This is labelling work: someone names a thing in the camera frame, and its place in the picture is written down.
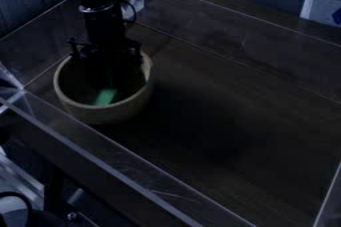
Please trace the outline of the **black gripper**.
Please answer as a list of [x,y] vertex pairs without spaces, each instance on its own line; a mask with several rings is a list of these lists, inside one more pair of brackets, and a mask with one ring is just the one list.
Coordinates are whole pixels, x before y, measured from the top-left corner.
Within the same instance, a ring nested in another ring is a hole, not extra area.
[[125,18],[121,5],[98,8],[82,5],[79,11],[89,41],[68,41],[75,67],[90,82],[137,82],[143,76],[142,45],[127,36],[126,26],[137,18]]

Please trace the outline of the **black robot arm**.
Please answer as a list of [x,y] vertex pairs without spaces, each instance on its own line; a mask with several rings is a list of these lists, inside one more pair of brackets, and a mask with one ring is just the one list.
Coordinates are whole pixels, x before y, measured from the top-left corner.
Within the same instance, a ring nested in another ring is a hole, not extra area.
[[142,76],[142,45],[129,38],[126,27],[137,19],[125,18],[123,5],[134,9],[127,0],[79,0],[87,41],[70,40],[72,57],[93,63],[93,69],[109,69],[105,80],[117,87],[127,87]]

